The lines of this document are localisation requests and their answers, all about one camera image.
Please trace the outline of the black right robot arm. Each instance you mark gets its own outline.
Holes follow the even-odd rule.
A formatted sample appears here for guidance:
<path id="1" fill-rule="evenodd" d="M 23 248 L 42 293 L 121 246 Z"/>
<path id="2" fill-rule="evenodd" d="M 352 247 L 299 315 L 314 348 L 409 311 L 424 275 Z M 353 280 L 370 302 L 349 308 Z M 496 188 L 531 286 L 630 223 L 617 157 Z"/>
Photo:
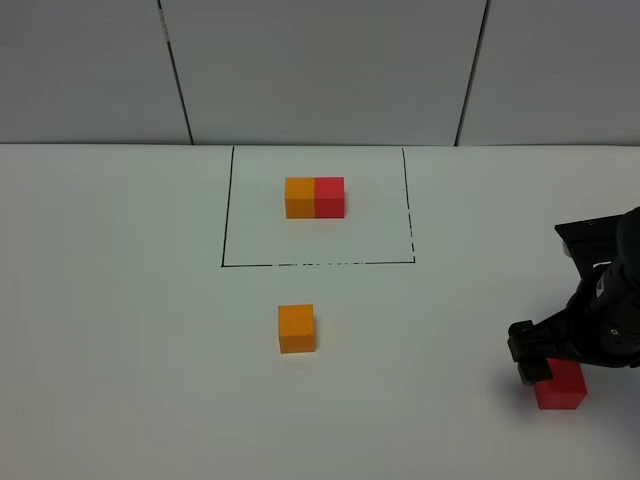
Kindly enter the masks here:
<path id="1" fill-rule="evenodd" d="M 580 282 L 564 309 L 516 322 L 508 347 L 526 385 L 553 378 L 550 361 L 639 366 L 639 210 L 559 224 Z"/>

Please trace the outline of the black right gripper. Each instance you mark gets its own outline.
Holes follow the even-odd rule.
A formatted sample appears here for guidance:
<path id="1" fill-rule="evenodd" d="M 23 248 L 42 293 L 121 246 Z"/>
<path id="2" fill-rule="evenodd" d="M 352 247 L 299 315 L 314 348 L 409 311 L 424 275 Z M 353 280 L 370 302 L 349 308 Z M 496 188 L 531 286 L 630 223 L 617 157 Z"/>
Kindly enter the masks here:
<path id="1" fill-rule="evenodd" d="M 513 323 L 507 344 L 524 385 L 552 380 L 550 359 L 639 366 L 639 281 L 622 262 L 594 269 L 563 312 Z"/>

